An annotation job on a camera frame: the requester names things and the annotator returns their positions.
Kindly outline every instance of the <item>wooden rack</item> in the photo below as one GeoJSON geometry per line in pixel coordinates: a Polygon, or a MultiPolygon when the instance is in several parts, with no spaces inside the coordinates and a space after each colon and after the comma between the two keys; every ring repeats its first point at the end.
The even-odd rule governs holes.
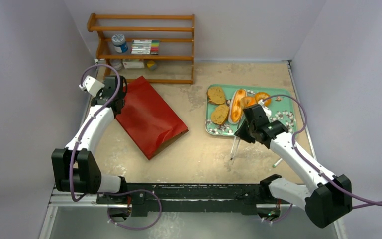
{"type": "MultiPolygon", "coordinates": [[[[97,59],[105,59],[106,64],[110,65],[110,59],[143,59],[143,60],[175,60],[175,61],[191,61],[191,79],[190,80],[173,80],[173,79],[148,79],[150,83],[194,83],[194,15],[105,15],[95,14],[90,15],[87,22],[89,32],[97,31],[99,36],[99,45],[97,47],[97,59]],[[163,20],[190,20],[192,27],[145,27],[145,26],[100,26],[98,19],[163,19],[163,20]],[[166,32],[191,32],[192,38],[156,38],[161,42],[190,42],[192,45],[192,55],[127,55],[118,54],[112,55],[110,52],[109,43],[112,42],[110,37],[105,37],[104,31],[166,31],[166,32]]],[[[154,39],[144,37],[126,38],[126,41],[154,39]]],[[[111,70],[107,68],[104,75],[109,75],[111,70]]]]}

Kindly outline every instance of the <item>white wall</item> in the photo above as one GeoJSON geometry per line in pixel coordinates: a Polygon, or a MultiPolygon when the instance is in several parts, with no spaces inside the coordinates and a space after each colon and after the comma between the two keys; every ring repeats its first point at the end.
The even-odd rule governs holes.
{"type": "Polygon", "coordinates": [[[0,0],[0,238],[37,238],[93,63],[62,0],[0,0]]]}
{"type": "MultiPolygon", "coordinates": [[[[292,69],[318,160],[382,200],[382,0],[328,0],[292,69]]],[[[344,219],[349,238],[382,238],[382,207],[344,219]]]]}
{"type": "MultiPolygon", "coordinates": [[[[100,14],[195,14],[198,60],[288,60],[305,39],[325,0],[65,0],[93,57],[98,37],[88,32],[100,14]]],[[[170,44],[175,53],[186,48],[170,44]]],[[[166,47],[161,51],[171,54],[166,47]]]]}

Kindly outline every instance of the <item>red bag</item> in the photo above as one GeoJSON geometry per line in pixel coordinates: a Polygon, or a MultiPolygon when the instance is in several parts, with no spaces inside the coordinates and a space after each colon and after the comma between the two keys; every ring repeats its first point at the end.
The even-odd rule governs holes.
{"type": "Polygon", "coordinates": [[[116,119],[149,160],[188,131],[142,76],[128,84],[125,106],[116,119]]]}

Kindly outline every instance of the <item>beige table surface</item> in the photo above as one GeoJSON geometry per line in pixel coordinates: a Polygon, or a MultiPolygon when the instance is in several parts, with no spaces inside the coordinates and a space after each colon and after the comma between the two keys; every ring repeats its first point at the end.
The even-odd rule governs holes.
{"type": "MultiPolygon", "coordinates": [[[[156,78],[160,75],[176,79],[189,77],[183,73],[189,71],[188,66],[180,64],[173,68],[168,70],[162,65],[153,74],[156,78]]],[[[124,70],[121,74],[126,75],[128,71],[134,70],[124,70]]],[[[127,182],[167,183],[259,183],[272,174],[279,174],[289,181],[302,183],[284,161],[272,168],[279,157],[259,143],[242,141],[235,159],[230,161],[233,138],[209,135],[204,128],[206,90],[215,83],[278,87],[294,94],[286,63],[196,63],[193,85],[153,84],[188,126],[189,132],[149,161],[114,120],[95,152],[102,173],[124,176],[127,182]]],[[[301,128],[296,104],[294,108],[301,128]]],[[[297,141],[311,153],[306,133],[299,135],[297,141]]]]}

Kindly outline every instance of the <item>green tray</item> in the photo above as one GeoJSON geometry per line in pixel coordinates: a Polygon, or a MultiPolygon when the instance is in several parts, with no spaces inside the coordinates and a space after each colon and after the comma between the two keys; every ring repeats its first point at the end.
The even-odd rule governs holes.
{"type": "MultiPolygon", "coordinates": [[[[268,88],[268,87],[256,87],[256,86],[240,86],[240,85],[225,85],[225,84],[213,84],[211,86],[220,86],[225,92],[226,104],[229,106],[231,98],[236,90],[242,88],[247,91],[247,96],[254,96],[255,93],[264,91],[269,95],[291,95],[290,92],[283,88],[268,88]]],[[[207,98],[207,108],[205,114],[205,129],[209,134],[216,136],[234,136],[233,134],[237,130],[238,124],[230,124],[228,121],[223,125],[213,124],[210,120],[210,115],[214,111],[217,105],[210,104],[207,98]]],[[[272,116],[269,118],[270,122],[279,120],[288,129],[289,132],[297,131],[295,114],[293,109],[293,102],[288,97],[281,97],[280,99],[273,98],[272,102],[267,106],[272,111],[272,116]]]]}

